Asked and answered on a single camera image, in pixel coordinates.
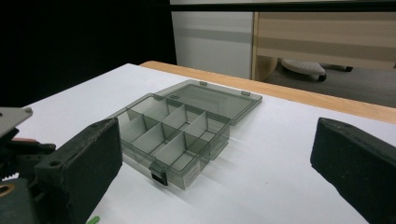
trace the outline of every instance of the box latch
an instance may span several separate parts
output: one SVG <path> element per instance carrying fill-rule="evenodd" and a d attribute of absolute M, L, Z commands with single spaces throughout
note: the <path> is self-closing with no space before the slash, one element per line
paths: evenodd
<path fill-rule="evenodd" d="M 168 165 L 160 161 L 153 162 L 149 167 L 149 170 L 151 171 L 151 177 L 165 186 L 168 186 L 168 179 L 166 177 L 167 169 Z"/>

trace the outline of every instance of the transparent storage box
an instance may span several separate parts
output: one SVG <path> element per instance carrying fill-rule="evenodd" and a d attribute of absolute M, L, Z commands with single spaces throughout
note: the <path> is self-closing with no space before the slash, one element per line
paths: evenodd
<path fill-rule="evenodd" d="M 261 100 L 247 91 L 187 80 L 149 93 L 110 117 L 119 120 L 124 155 L 160 183 L 186 189 L 228 144 L 230 126 Z"/>

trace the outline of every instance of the white tabletop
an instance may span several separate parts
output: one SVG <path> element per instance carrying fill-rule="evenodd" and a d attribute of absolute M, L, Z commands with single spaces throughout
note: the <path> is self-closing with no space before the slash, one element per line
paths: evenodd
<path fill-rule="evenodd" d="M 143 95 L 186 79 L 125 64 L 30 105 L 34 114 L 17 127 L 18 137 L 60 147 Z M 366 223 L 311 167 L 318 118 L 347 122 L 393 146 L 396 125 L 262 97 L 189 189 L 163 186 L 124 163 L 92 216 L 100 223 Z"/>

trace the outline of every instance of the green object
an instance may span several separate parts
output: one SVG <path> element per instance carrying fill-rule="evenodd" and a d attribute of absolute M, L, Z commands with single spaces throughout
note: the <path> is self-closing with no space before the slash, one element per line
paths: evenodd
<path fill-rule="evenodd" d="M 262 101 L 260 95 L 187 80 L 149 93 L 111 115 L 123 153 L 163 185 L 187 189 L 227 146 L 230 126 Z"/>
<path fill-rule="evenodd" d="M 91 220 L 89 220 L 87 222 L 87 224 L 95 224 L 95 223 L 98 223 L 99 220 L 100 220 L 99 216 L 95 216 L 95 217 L 91 218 Z"/>

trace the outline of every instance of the box lid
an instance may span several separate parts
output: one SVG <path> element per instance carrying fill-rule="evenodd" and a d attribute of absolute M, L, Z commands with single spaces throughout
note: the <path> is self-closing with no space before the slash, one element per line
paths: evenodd
<path fill-rule="evenodd" d="M 235 125 L 262 101 L 249 91 L 239 91 L 204 81 L 186 80 L 156 94 L 222 115 Z"/>

